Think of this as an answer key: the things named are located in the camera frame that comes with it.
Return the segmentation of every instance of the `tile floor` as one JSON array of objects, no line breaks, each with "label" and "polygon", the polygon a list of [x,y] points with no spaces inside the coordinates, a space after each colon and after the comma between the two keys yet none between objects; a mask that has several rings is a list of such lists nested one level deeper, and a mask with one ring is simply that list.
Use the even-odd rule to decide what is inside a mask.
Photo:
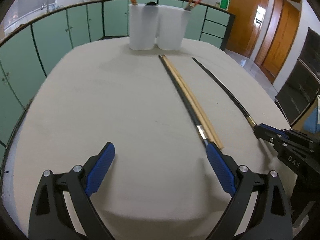
[{"label": "tile floor", "polygon": [[275,100],[277,95],[276,89],[273,87],[268,78],[264,75],[261,69],[249,58],[244,57],[230,50],[225,50],[230,57],[232,57],[241,67],[244,68],[268,93],[272,100]]}]

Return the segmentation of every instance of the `green cabinet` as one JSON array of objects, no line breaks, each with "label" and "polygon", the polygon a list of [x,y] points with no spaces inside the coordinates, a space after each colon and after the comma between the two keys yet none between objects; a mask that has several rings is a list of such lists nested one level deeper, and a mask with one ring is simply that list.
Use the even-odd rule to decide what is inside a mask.
[{"label": "green cabinet", "polygon": [[[183,8],[187,6],[188,2],[183,2]],[[187,25],[186,34],[184,37],[191,40],[200,40],[201,30],[205,17],[206,6],[197,5],[191,10],[190,19]]]},{"label": "green cabinet", "polygon": [[30,26],[0,47],[0,63],[13,91],[26,107],[45,80]]},{"label": "green cabinet", "polygon": [[137,0],[137,3],[147,3],[147,2],[155,2],[155,3],[157,3],[158,0]]},{"label": "green cabinet", "polygon": [[128,0],[104,2],[105,36],[128,35]]},{"label": "green cabinet", "polygon": [[102,3],[90,3],[87,6],[90,40],[97,41],[103,37]]},{"label": "green cabinet", "polygon": [[212,36],[206,33],[201,34],[200,40],[210,43],[211,45],[216,46],[217,48],[220,48],[222,44],[222,38]]},{"label": "green cabinet", "polygon": [[32,25],[43,67],[49,75],[59,60],[72,50],[67,12],[54,13]]},{"label": "green cabinet", "polygon": [[225,27],[224,25],[205,20],[202,32],[223,38],[226,29],[227,27]]},{"label": "green cabinet", "polygon": [[208,7],[207,15],[205,17],[207,20],[220,23],[227,26],[229,22],[230,15],[226,12],[222,12],[217,9]]},{"label": "green cabinet", "polygon": [[72,47],[90,42],[87,6],[81,5],[67,9]]},{"label": "green cabinet", "polygon": [[180,7],[182,8],[183,1],[179,0],[159,0],[160,5],[169,5],[174,7]]},{"label": "green cabinet", "polygon": [[3,71],[0,69],[0,140],[7,144],[23,107],[12,92]]}]

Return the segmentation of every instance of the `white container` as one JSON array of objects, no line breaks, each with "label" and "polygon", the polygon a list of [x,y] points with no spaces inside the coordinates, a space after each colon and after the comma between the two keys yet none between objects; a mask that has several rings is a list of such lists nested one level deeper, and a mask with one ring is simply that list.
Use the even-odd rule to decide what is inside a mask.
[{"label": "white container", "polygon": [[155,45],[159,7],[129,4],[130,49],[150,50]]},{"label": "white container", "polygon": [[190,11],[174,6],[159,6],[157,45],[163,50],[179,50],[190,18]]}]

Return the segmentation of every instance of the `white tablecloth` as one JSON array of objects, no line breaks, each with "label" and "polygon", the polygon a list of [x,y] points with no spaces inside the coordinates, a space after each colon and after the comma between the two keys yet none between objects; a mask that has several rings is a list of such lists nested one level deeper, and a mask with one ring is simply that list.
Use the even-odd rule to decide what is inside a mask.
[{"label": "white tablecloth", "polygon": [[[256,139],[234,103],[191,57],[212,71],[257,123],[288,129],[267,93],[239,64],[201,41],[184,39],[177,52],[132,51],[128,43],[119,38],[75,48],[36,95],[21,130],[13,174],[24,233],[43,171],[68,172],[108,141],[116,157],[91,200],[117,240],[200,240],[213,229],[230,196],[158,54],[166,54],[190,86],[224,144],[223,153],[254,172],[277,170],[291,193],[294,173],[270,145]],[[70,213],[83,232],[72,208]],[[249,217],[250,212],[239,232]]]}]

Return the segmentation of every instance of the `black cabinet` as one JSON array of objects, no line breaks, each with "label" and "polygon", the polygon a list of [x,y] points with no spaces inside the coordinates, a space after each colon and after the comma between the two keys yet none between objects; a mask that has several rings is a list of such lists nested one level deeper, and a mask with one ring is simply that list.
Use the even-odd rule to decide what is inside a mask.
[{"label": "black cabinet", "polygon": [[293,126],[309,109],[320,90],[320,36],[309,29],[298,61],[276,96],[276,102]]}]

